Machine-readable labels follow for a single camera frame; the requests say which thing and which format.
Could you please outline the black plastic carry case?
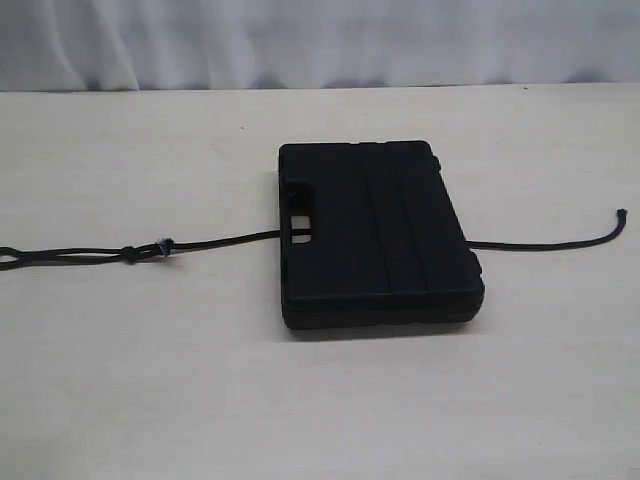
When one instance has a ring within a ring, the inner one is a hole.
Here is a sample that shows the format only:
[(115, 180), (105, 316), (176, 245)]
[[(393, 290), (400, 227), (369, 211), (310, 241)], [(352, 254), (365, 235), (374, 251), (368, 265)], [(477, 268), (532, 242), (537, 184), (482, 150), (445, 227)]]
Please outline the black plastic carry case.
[(285, 144), (280, 291), (292, 330), (464, 323), (482, 269), (423, 140)]

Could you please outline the white backdrop curtain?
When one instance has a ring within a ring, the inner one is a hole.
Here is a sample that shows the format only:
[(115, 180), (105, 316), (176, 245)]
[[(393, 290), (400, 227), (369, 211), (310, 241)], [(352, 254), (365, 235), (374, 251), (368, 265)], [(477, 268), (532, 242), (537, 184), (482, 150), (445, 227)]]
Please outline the white backdrop curtain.
[(5, 1), (5, 91), (633, 82), (635, 1)]

